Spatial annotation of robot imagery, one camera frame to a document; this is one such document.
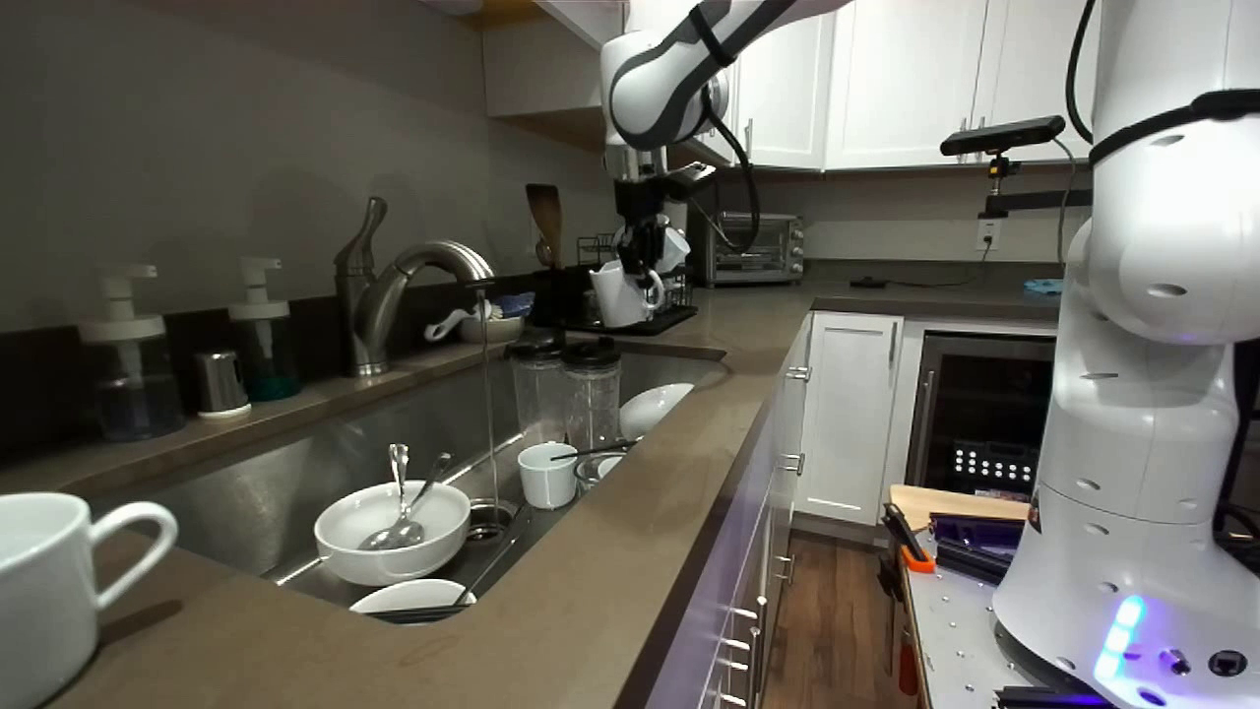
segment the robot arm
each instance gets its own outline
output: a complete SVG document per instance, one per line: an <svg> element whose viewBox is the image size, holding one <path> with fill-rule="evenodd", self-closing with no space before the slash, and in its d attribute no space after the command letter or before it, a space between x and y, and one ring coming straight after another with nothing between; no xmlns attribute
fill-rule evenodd
<svg viewBox="0 0 1260 709"><path fill-rule="evenodd" d="M617 179L617 253L625 273L647 273L663 257L668 227L667 200L686 200L713 169L686 167L668 173L667 151L721 122L726 96L713 91L755 37L820 14L845 0L702 0L668 30L625 30L602 47L602 108L612 143L625 144Z"/></svg>

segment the sink basin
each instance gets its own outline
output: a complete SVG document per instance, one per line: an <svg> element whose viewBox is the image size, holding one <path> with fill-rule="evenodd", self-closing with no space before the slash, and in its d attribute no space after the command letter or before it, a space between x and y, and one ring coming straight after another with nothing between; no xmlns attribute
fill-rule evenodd
<svg viewBox="0 0 1260 709"><path fill-rule="evenodd" d="M663 382L707 385L721 379L726 365L702 356L625 352L621 360L621 399ZM147 495L181 519L181 547L349 607L369 587L323 571L312 523L329 499L390 481L390 442L413 449L409 478L437 478L469 492L469 545L432 576L472 584L480 597L570 507L525 503L516 452L538 435L516 425L507 362L424 382L364 417L327 420L299 442Z"/></svg>

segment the kitchen counter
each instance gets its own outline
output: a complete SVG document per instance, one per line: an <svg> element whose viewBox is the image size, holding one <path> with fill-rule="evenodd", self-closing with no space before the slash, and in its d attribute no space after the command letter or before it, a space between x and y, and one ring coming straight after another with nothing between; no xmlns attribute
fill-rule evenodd
<svg viewBox="0 0 1260 709"><path fill-rule="evenodd" d="M472 609L440 625L383 625L265 579L172 550L102 625L102 649L54 706L614 706L642 679L642 649L681 571L726 512L740 444L777 385L770 375L820 306L942 306L946 295L849 288L698 291L702 312L648 345L726 352L728 379L688 393L668 425L583 495ZM1050 306L974 295L954 316L1042 319ZM202 420L109 452L70 452L4 474L4 487L94 495L255 452L299 425L369 408L416 379L478 365L478 345L403 362L386 382L327 382L252 420ZM102 568L129 561L106 545Z"/></svg>

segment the white cup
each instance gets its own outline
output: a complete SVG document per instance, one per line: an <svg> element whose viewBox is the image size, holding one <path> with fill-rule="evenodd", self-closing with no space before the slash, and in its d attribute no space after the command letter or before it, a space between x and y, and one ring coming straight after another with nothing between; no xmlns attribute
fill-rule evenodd
<svg viewBox="0 0 1260 709"><path fill-rule="evenodd" d="M579 449L562 444L562 442L538 442L538 444L518 449L518 456L516 456L518 487L533 507L562 507L574 499L574 492L579 492L579 478L574 478L579 456L574 452Z"/></svg>
<svg viewBox="0 0 1260 709"><path fill-rule="evenodd" d="M600 306L602 327L635 327L648 319L667 303L667 284L659 273L647 273L648 288L638 288L621 261L608 261L600 273L592 273L592 291Z"/></svg>
<svg viewBox="0 0 1260 709"><path fill-rule="evenodd" d="M156 523L155 547L106 591L91 550L125 523ZM100 642L100 613L172 547L177 519L156 503L121 503L91 523L79 495L0 495L0 706L41 706L63 691Z"/></svg>

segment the wooden floor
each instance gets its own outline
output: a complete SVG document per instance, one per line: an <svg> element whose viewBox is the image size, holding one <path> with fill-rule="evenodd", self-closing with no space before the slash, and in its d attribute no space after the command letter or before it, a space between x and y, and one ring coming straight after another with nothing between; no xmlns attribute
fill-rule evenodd
<svg viewBox="0 0 1260 709"><path fill-rule="evenodd" d="M793 537L769 709L913 709L890 664L890 603L877 554L860 545Z"/></svg>

